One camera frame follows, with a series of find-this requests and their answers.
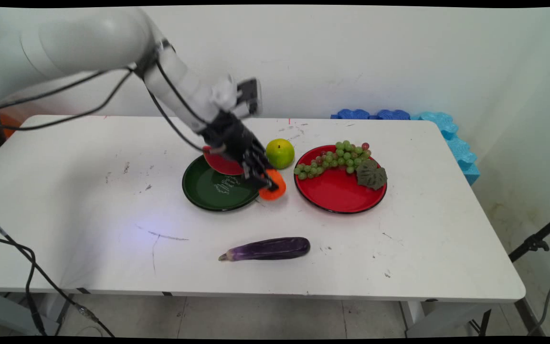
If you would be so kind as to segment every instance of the eggplant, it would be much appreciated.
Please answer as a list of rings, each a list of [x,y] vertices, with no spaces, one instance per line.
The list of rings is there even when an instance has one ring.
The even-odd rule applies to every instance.
[[[279,237],[231,248],[218,260],[292,259],[306,255],[310,249],[304,237]]]

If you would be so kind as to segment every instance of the tiled floor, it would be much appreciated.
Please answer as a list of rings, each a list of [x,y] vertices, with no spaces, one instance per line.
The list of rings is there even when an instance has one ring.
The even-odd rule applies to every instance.
[[[87,294],[75,295],[74,300],[91,309],[117,337],[404,338],[405,330],[398,302]],[[514,305],[492,310],[487,335],[525,331]],[[0,335],[19,333],[0,327]],[[107,336],[71,307],[59,335]],[[465,325],[446,337],[468,335],[476,333]]]

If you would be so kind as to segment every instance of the blue foam block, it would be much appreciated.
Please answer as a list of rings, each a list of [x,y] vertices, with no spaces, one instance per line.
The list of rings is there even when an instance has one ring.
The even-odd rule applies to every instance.
[[[470,151],[470,144],[454,135],[451,140],[445,140],[449,149],[454,154],[458,165],[465,171],[476,161],[476,155]]]
[[[473,185],[474,182],[478,179],[478,177],[481,175],[481,172],[478,171],[478,168],[476,168],[475,164],[472,164],[467,170],[463,171],[464,177],[466,177],[466,180],[470,185]]]
[[[330,115],[330,119],[369,119],[369,113],[362,109],[354,111],[350,109],[342,109],[336,115]]]
[[[458,132],[458,126],[454,124],[454,118],[443,112],[424,112],[419,115],[419,120],[429,120],[436,123],[445,140],[451,140]]]
[[[397,120],[410,120],[411,116],[406,112],[402,110],[382,110],[376,113],[375,116],[369,117],[369,119],[397,119]]]

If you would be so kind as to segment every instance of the table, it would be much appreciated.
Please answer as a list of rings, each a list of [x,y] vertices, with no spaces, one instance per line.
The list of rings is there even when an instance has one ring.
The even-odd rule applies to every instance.
[[[281,199],[206,211],[181,190],[200,153],[162,118],[89,116],[18,131],[0,148],[0,226],[72,293],[396,300],[405,305],[408,337],[523,298],[521,279],[432,122],[244,123],[264,145],[288,139],[296,159],[323,144],[369,142],[388,171],[388,192],[364,213],[328,213],[299,194],[290,166],[281,171],[288,187]],[[312,244],[302,258],[218,261],[228,248],[297,236]],[[29,267],[0,244],[0,291],[23,291]],[[32,291],[54,290],[36,274]],[[425,315],[419,302],[426,300],[443,308]]]

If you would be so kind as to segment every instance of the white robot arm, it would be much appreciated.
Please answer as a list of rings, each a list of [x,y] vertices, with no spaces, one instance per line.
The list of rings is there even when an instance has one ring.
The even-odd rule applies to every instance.
[[[229,77],[209,87],[182,62],[144,11],[105,9],[73,22],[51,22],[0,40],[0,100],[22,88],[90,70],[136,64],[148,90],[213,151],[238,161],[258,189],[276,190],[264,148],[238,119],[260,111],[256,79]]]

